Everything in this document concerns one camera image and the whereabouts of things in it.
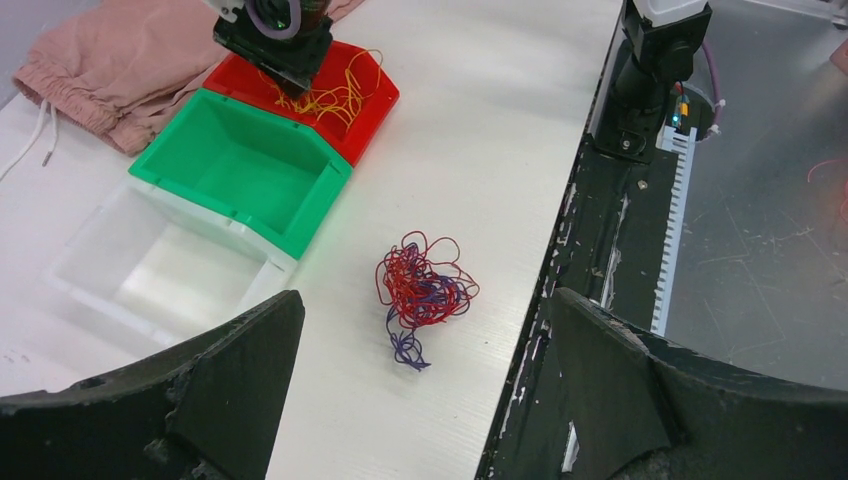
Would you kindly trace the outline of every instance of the white robot component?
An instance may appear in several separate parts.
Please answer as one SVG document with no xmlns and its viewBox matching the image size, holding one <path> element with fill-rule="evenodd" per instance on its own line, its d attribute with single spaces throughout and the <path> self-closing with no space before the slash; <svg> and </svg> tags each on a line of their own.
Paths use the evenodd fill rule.
<svg viewBox="0 0 848 480">
<path fill-rule="evenodd" d="M 633 0 L 642 18 L 654 27 L 679 22 L 704 11 L 707 0 Z"/>
</svg>

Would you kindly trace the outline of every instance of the storage bin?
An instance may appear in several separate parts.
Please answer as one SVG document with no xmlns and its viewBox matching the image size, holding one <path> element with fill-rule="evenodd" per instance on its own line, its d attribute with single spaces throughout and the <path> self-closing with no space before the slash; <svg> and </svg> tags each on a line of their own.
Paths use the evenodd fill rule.
<svg viewBox="0 0 848 480">
<path fill-rule="evenodd" d="M 280 292 L 296 266 L 243 225 L 129 177 L 68 243 L 46 280 L 170 346 Z"/>
<path fill-rule="evenodd" d="M 318 118 L 316 115 L 295 113 L 290 108 L 277 104 L 280 95 L 269 85 L 270 78 L 262 76 L 258 68 L 235 54 L 227 57 L 206 79 L 203 86 L 315 129 L 348 163 L 356 166 L 400 96 L 397 87 L 370 53 L 360 55 L 351 63 L 351 60 L 363 51 L 360 47 L 333 42 L 324 65 L 312 84 L 313 90 L 316 91 L 346 86 L 345 70 L 350 65 L 351 73 L 359 83 L 361 92 L 367 95 L 362 110 L 351 123 L 350 129 L 336 115 L 324 114 Z"/>
<path fill-rule="evenodd" d="M 200 90 L 130 167 L 299 260 L 352 167 L 310 128 Z"/>
</svg>

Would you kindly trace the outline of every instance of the tangled wire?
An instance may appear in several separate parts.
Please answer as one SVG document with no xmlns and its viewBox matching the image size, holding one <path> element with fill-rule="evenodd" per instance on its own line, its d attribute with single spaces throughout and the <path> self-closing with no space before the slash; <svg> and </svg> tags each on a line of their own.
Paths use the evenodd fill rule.
<svg viewBox="0 0 848 480">
<path fill-rule="evenodd" d="M 423 240 L 422 247 L 409 240 L 415 236 Z M 451 261 L 431 261 L 428 254 L 442 242 L 453 244 L 456 255 Z M 422 358 L 423 348 L 415 338 L 415 331 L 465 313 L 471 306 L 471 299 L 480 292 L 477 282 L 457 265 L 459 254 L 456 240 L 441 237 L 429 243 L 424 233 L 413 231 L 403 237 L 399 247 L 393 246 L 377 265 L 377 294 L 380 302 L 390 307 L 386 314 L 386 331 L 398 363 L 418 371 L 430 366 Z M 400 327 L 399 332 L 392 330 L 394 321 Z"/>
</svg>

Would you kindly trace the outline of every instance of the pile of tangled wires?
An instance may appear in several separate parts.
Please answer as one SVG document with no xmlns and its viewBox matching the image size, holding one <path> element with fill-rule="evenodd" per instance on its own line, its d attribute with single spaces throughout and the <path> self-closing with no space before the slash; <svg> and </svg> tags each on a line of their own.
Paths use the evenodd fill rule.
<svg viewBox="0 0 848 480">
<path fill-rule="evenodd" d="M 411 240 L 416 237 L 421 244 Z M 453 244 L 456 255 L 450 261 L 433 262 L 428 254 L 443 242 Z M 441 237 L 429 243 L 424 233 L 413 231 L 377 265 L 377 293 L 380 302 L 389 307 L 386 331 L 398 363 L 418 371 L 430 366 L 422 357 L 423 348 L 415 332 L 465 313 L 480 292 L 477 282 L 457 265 L 459 254 L 454 239 Z"/>
<path fill-rule="evenodd" d="M 324 115 L 334 115 L 345 125 L 345 131 L 350 130 L 354 120 L 362 112 L 362 107 L 365 100 L 371 97 L 377 88 L 380 86 L 382 70 L 377 69 L 377 80 L 373 87 L 368 86 L 369 94 L 363 93 L 363 86 L 353 73 L 353 64 L 363 55 L 376 53 L 380 60 L 378 66 L 383 64 L 383 54 L 379 50 L 363 50 L 353 58 L 344 71 L 345 84 L 330 90 L 312 89 L 306 95 L 297 100 L 292 100 L 286 97 L 280 87 L 277 86 L 271 79 L 267 78 L 261 71 L 259 72 L 262 81 L 273 88 L 280 96 L 275 104 L 283 108 L 300 114 L 314 116 L 317 120 L 321 120 Z"/>
</svg>

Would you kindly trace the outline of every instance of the clear plastic bin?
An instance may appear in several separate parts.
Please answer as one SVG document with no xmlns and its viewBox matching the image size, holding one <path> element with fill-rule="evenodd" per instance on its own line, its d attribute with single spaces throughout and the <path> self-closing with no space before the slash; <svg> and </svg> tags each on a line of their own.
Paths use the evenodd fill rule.
<svg viewBox="0 0 848 480">
<path fill-rule="evenodd" d="M 86 221 L 46 280 L 170 346 L 278 293 L 296 266 L 244 225 L 129 179 Z"/>
</svg>

